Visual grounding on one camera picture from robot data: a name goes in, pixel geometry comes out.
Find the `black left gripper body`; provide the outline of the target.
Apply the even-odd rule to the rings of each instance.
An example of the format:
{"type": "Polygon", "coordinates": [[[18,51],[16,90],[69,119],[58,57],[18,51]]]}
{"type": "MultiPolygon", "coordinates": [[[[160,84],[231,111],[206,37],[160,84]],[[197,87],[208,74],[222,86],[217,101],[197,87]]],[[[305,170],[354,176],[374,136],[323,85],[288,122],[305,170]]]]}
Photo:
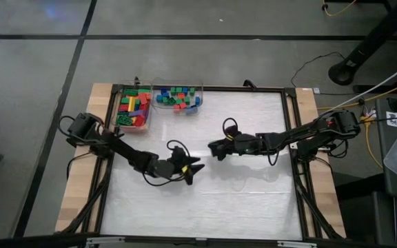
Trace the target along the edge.
{"type": "Polygon", "coordinates": [[[170,150],[172,151],[171,157],[167,159],[160,159],[159,155],[150,153],[151,159],[148,164],[148,174],[151,177],[175,179],[184,175],[181,161],[187,154],[179,146],[175,146],[170,150]]]}

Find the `clear plastic bin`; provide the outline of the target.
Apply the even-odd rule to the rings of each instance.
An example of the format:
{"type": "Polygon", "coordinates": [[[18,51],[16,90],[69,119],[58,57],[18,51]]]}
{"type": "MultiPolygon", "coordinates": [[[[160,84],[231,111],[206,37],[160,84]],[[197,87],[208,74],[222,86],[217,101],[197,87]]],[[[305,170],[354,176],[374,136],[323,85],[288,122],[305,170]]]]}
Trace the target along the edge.
{"type": "MultiPolygon", "coordinates": [[[[119,105],[116,107],[116,116],[114,117],[114,124],[121,130],[123,130],[124,132],[135,132],[135,133],[139,133],[139,132],[146,132],[149,130],[150,127],[150,111],[151,111],[151,104],[152,104],[152,85],[149,81],[141,81],[140,85],[134,85],[134,79],[131,81],[124,81],[122,82],[122,84],[119,84],[119,90],[118,90],[118,98],[119,98],[119,105]],[[131,96],[126,96],[124,95],[124,91],[126,89],[133,89],[133,90],[140,90],[140,89],[149,89],[151,92],[150,93],[146,93],[147,94],[147,100],[148,100],[148,104],[150,104],[150,108],[149,110],[146,112],[145,118],[146,118],[146,122],[145,125],[141,126],[141,127],[135,127],[133,126],[118,126],[116,124],[116,117],[120,114],[127,114],[128,115],[128,111],[127,112],[119,112],[119,106],[122,105],[121,104],[121,99],[122,98],[130,98],[131,96]]],[[[136,97],[136,104],[135,104],[135,110],[137,111],[139,110],[139,107],[141,105],[140,99],[139,99],[139,94],[136,97]]]]}
{"type": "Polygon", "coordinates": [[[186,114],[184,109],[181,109],[180,113],[174,113],[174,105],[164,105],[162,103],[157,103],[156,102],[156,96],[157,95],[162,95],[161,90],[163,88],[167,88],[168,93],[170,94],[170,98],[175,98],[176,100],[178,98],[178,94],[175,96],[171,95],[170,93],[170,88],[171,87],[187,87],[188,88],[188,94],[185,94],[185,97],[188,96],[190,97],[190,104],[187,105],[187,107],[192,108],[192,106],[197,106],[198,107],[198,112],[199,113],[200,107],[203,104],[203,83],[200,80],[168,80],[168,79],[162,79],[162,78],[156,78],[152,82],[152,89],[153,89],[153,95],[152,95],[152,107],[158,114],[177,114],[177,115],[196,115],[196,114],[186,114]],[[190,96],[189,90],[191,87],[194,87],[196,89],[194,96],[190,96]],[[196,105],[195,104],[195,98],[199,97],[201,99],[201,104],[196,105]]]}

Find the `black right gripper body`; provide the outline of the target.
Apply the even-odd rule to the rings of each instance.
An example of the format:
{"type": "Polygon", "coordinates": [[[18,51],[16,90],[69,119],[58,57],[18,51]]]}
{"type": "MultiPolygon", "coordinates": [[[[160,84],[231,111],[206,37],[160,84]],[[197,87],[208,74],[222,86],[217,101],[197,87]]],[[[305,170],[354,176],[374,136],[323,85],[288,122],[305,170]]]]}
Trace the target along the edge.
{"type": "Polygon", "coordinates": [[[225,152],[228,154],[258,155],[263,151],[263,142],[260,138],[251,134],[238,134],[228,138],[225,146],[225,152]]]}

